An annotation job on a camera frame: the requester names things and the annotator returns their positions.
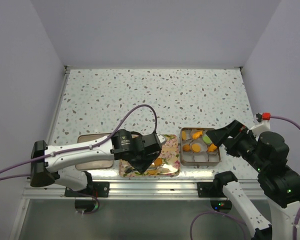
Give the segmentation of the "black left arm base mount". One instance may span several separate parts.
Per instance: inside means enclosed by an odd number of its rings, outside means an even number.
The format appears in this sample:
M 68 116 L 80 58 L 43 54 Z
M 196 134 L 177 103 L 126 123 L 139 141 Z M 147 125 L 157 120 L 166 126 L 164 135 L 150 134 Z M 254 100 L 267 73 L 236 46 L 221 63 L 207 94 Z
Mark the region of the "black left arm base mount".
M 75 210 L 82 215 L 89 215 L 97 212 L 100 208 L 99 198 L 107 198 L 110 191 L 108 181 L 93 181 L 92 175 L 84 171 L 87 177 L 87 186 L 80 191 L 74 191 L 69 187 L 65 188 L 65 197 L 79 198 L 74 201 Z

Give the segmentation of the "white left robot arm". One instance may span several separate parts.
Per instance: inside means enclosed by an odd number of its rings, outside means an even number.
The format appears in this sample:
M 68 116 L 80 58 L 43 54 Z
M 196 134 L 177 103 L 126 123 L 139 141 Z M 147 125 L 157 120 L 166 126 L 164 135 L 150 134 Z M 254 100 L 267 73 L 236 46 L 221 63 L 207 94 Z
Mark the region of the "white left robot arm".
M 71 145 L 47 145 L 45 141 L 37 141 L 31 154 L 30 185 L 41 188 L 57 184 L 86 197 L 94 190 L 92 176 L 77 169 L 77 165 L 122 160 L 143 174 L 160 156 L 166 141 L 165 136 L 156 132 L 142 135 L 125 129 Z

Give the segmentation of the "floral yellow tray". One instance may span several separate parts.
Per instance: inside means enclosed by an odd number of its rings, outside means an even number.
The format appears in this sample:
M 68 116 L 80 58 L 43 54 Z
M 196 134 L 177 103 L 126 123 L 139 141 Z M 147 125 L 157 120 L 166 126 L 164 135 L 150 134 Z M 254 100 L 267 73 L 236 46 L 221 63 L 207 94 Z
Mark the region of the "floral yellow tray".
M 162 146 L 161 154 L 158 158 L 161 158 L 163 163 L 159 166 L 155 166 L 154 162 L 144 172 L 132 172 L 125 173 L 125 169 L 130 168 L 131 165 L 124 160 L 119 161 L 119 175 L 125 178 L 141 178 L 141 177 L 175 177 L 180 173 L 181 162 L 179 160 L 180 152 L 177 136 L 174 134 L 164 134 L 166 137 L 166 143 Z M 148 170 L 157 170 L 157 174 L 150 175 Z

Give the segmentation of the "green round cookie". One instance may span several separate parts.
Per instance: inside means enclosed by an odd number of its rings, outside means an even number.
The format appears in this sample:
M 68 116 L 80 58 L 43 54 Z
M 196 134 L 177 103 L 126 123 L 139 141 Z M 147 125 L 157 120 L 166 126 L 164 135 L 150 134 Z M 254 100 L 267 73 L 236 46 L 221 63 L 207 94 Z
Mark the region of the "green round cookie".
M 204 135 L 204 136 L 202 137 L 202 140 L 203 140 L 203 142 L 204 142 L 206 145 L 211 145 L 211 144 L 212 144 L 211 139 L 210 139 L 207 135 Z

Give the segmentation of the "plain round orange cookie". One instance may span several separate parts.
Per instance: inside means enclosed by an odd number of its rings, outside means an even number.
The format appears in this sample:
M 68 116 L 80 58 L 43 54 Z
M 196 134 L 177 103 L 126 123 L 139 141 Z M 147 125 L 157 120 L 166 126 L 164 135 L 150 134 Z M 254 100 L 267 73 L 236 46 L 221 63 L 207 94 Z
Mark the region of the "plain round orange cookie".
M 158 171 L 157 170 L 148 170 L 147 173 L 149 175 L 156 175 L 158 173 Z

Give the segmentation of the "cookie tin with paper cups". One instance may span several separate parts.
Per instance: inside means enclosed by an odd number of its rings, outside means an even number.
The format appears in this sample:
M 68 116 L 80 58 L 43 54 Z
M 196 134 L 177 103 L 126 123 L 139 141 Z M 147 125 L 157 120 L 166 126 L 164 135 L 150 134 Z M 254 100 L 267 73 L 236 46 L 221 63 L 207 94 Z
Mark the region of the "cookie tin with paper cups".
M 203 136 L 207 135 L 207 131 L 214 130 L 213 128 L 204 128 L 204 127 L 183 127 L 180 130 L 179 134 L 179 153 L 180 161 L 184 166 L 193 166 L 193 167 L 210 167 L 216 166 L 221 162 L 220 150 L 217 148 L 215 152 L 207 152 L 208 146 L 203 142 L 202 137 L 198 139 L 192 139 L 191 132 L 193 130 L 202 130 Z M 182 140 L 182 131 L 186 132 L 186 140 Z M 189 152 L 183 151 L 183 145 L 191 145 L 197 143 L 201 145 L 201 152 L 193 152 L 192 149 Z

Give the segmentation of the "gold tin lid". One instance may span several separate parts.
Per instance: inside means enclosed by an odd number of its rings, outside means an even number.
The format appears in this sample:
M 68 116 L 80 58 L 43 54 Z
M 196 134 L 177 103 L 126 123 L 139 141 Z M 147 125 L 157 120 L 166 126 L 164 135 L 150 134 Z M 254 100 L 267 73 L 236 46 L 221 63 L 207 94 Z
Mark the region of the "gold tin lid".
M 87 134 L 80 135 L 77 139 L 79 144 L 87 143 L 95 140 L 104 140 L 109 134 Z M 78 171 L 90 171 L 90 170 L 100 170 L 100 169 L 109 169 L 113 166 L 114 160 L 110 160 L 108 157 L 100 157 L 100 153 L 97 153 L 97 150 L 89 150 L 83 154 L 80 154 L 79 157 L 82 158 L 76 165 Z

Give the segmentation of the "metal tongs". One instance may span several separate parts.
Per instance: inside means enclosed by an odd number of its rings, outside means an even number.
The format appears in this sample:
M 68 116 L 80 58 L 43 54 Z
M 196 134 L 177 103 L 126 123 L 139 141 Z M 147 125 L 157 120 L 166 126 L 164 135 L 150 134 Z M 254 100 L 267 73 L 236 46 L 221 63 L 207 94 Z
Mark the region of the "metal tongs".
M 128 168 L 126 168 L 125 170 L 124 170 L 124 172 L 126 173 L 126 174 L 130 174 L 130 173 L 134 173 L 134 172 L 139 172 L 137 169 L 135 169 L 135 168 L 133 168 L 133 167 L 128 167 Z

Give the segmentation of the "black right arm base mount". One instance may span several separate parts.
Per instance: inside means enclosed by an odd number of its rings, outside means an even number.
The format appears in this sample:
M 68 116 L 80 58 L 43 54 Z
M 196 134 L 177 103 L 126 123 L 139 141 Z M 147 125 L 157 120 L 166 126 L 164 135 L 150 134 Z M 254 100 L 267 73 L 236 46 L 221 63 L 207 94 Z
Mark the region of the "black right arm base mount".
M 232 202 L 224 195 L 223 186 L 237 180 L 231 171 L 218 173 L 213 181 L 200 181 L 196 183 L 199 198 L 209 198 L 214 211 L 229 213 Z

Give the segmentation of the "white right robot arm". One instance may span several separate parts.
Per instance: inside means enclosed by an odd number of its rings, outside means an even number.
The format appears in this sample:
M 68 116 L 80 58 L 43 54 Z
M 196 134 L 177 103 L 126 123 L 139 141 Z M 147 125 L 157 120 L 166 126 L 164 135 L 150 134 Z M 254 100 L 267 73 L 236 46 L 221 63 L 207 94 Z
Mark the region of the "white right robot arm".
M 270 130 L 270 117 L 247 128 L 234 120 L 227 126 L 209 130 L 212 143 L 224 146 L 230 156 L 242 158 L 257 171 L 257 181 L 267 197 L 271 220 L 254 206 L 232 171 L 214 176 L 210 197 L 226 197 L 237 209 L 253 240 L 300 239 L 300 175 L 288 165 L 289 146 Z

